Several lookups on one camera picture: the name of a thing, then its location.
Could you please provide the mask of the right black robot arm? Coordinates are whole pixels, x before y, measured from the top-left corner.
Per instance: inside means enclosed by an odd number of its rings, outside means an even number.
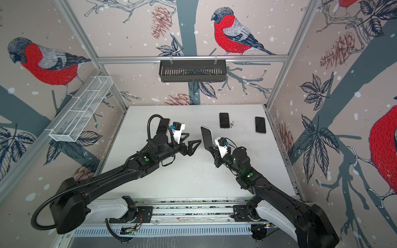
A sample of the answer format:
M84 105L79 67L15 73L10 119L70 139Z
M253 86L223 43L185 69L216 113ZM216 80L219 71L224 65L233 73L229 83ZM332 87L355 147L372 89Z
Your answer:
M291 236L301 248L335 248L340 242L336 231L324 210L287 195L250 164L246 149L231 151L228 147L213 148L206 145L215 160L216 167L225 165L236 173L240 187L253 194L247 202L252 220L264 219L275 224Z

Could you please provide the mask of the black phone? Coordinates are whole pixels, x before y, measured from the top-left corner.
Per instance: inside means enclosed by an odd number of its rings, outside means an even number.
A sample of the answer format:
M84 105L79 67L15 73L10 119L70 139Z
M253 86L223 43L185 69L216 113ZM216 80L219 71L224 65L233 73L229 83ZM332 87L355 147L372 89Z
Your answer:
M169 124L170 124L170 119L169 118L164 118L159 122L156 134L167 134L167 131L169 129Z
M219 113L220 128L230 128L230 118L228 113Z
M255 117L255 132L261 134L266 133L266 120L264 117Z

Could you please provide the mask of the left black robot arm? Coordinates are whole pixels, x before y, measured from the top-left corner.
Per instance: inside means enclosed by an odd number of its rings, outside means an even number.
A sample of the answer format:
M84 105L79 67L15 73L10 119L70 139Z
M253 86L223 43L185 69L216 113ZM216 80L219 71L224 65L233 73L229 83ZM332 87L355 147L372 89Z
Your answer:
M176 154L192 156L201 140L189 141L188 144L184 144L184 140L182 138L179 143L173 144L168 142L166 135L157 134L147 141L141 151L115 169L81 181L73 178L64 180L56 192L60 196L50 202L57 233L66 234L79 227L86 216L93 212L88 205L101 195L149 175L164 160L174 158Z

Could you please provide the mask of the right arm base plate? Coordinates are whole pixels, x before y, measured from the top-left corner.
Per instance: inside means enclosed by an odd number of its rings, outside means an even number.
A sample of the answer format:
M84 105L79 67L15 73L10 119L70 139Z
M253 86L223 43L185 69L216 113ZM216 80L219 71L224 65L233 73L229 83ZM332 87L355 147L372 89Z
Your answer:
M235 222L260 222L264 219L260 218L256 213L253 213L251 207L247 205L234 205L233 213L230 218L235 220Z

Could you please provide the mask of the black hanging basket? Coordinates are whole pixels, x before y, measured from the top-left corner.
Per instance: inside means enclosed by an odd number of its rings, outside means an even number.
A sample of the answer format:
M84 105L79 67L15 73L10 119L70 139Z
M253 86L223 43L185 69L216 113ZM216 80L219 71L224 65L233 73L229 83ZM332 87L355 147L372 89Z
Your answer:
M224 82L225 60L161 61L159 76L163 83Z

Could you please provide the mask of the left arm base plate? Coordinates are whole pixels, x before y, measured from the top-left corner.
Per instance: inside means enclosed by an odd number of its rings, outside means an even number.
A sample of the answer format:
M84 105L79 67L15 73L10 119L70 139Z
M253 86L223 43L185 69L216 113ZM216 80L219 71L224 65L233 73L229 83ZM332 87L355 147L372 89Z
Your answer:
M120 218L109 218L109 223L112 224L127 224L127 223L150 223L153 214L152 206L134 206L129 208L125 214Z

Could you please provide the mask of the aluminium mounting rail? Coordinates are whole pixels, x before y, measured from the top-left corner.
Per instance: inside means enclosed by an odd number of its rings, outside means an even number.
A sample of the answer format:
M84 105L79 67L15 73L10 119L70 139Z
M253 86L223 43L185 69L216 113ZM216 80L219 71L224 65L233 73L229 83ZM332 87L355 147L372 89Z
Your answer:
M286 219L286 215L281 213L280 208L265 203L258 197L252 198L245 203L240 202L235 205L247 205L252 208L253 213L256 213L264 221L275 222L277 218ZM69 232L79 227L84 221L98 221L109 218L120 218L127 212L129 208L137 206L129 196L124 196L119 199L101 199L95 200L88 206L84 205L82 201L77 202L71 200L64 208L59 210L52 206L56 228L59 232ZM226 216L233 213L233 206L229 206L227 202L221 203L218 206L216 203L209 205L183 205L183 206L152 206L152 218L156 216L170 216L172 218L202 218L204 216Z

